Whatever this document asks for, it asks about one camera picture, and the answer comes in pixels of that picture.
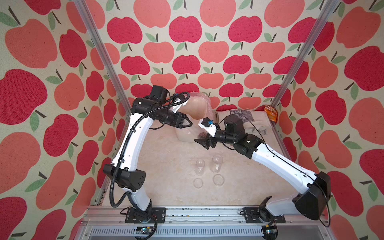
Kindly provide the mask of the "clear jar lid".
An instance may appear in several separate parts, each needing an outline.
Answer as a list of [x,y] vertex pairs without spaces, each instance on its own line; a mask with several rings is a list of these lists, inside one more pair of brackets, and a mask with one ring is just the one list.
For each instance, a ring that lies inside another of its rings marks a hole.
[[225,178],[220,174],[216,174],[213,177],[213,183],[217,187],[221,187],[225,183]]
[[196,178],[193,180],[193,185],[196,189],[201,189],[204,185],[204,181],[200,178]]

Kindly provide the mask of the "clear tea jar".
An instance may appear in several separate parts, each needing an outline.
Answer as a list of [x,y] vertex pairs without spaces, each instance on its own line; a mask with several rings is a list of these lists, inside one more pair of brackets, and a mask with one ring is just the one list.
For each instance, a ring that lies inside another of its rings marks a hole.
[[224,159],[221,155],[214,155],[210,162],[210,170],[213,173],[219,173],[221,171]]
[[208,135],[208,132],[206,130],[202,129],[202,131],[198,135],[198,138],[199,139],[205,139],[207,137],[207,135]]
[[206,166],[206,163],[204,160],[197,160],[196,168],[195,168],[196,175],[202,176],[205,172],[205,166]]

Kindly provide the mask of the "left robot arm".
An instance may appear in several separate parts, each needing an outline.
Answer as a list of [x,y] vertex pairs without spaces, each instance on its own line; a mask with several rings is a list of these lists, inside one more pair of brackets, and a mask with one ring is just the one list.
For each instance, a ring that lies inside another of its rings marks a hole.
[[129,199],[136,212],[145,219],[151,217],[152,201],[144,190],[146,173],[138,170],[140,151],[154,121],[178,129],[193,125],[186,114],[179,112],[189,98],[188,92],[171,96],[164,87],[153,86],[148,96],[134,100],[120,149],[112,163],[103,167],[104,174],[111,180],[109,200],[113,208]]

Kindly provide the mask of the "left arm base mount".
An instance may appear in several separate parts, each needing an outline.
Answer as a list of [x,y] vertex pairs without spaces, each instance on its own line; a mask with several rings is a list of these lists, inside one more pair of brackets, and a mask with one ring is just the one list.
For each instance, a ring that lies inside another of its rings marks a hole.
[[121,210],[120,214],[126,216],[125,223],[127,224],[164,224],[166,217],[166,208],[152,208],[151,213],[145,213],[128,207]]

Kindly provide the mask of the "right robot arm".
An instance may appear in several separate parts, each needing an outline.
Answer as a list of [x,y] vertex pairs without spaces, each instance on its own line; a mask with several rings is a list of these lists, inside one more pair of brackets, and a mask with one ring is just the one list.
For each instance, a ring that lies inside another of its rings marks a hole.
[[261,137],[246,133],[243,121],[238,116],[226,116],[224,130],[209,118],[200,120],[199,126],[208,135],[195,142],[205,149],[215,148],[217,143],[231,144],[237,153],[269,168],[297,190],[296,195],[279,200],[266,197],[257,213],[262,222],[270,223],[278,216],[298,214],[317,221],[324,211],[329,210],[330,176],[301,167],[273,150]]

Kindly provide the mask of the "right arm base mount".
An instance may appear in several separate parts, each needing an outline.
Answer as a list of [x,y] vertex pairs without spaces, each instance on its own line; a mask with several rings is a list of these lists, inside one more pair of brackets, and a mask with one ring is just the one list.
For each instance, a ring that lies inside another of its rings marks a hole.
[[286,223],[286,219],[284,216],[274,217],[264,208],[259,210],[259,207],[243,208],[239,214],[245,218],[247,224],[271,225],[274,223],[277,223],[277,224]]

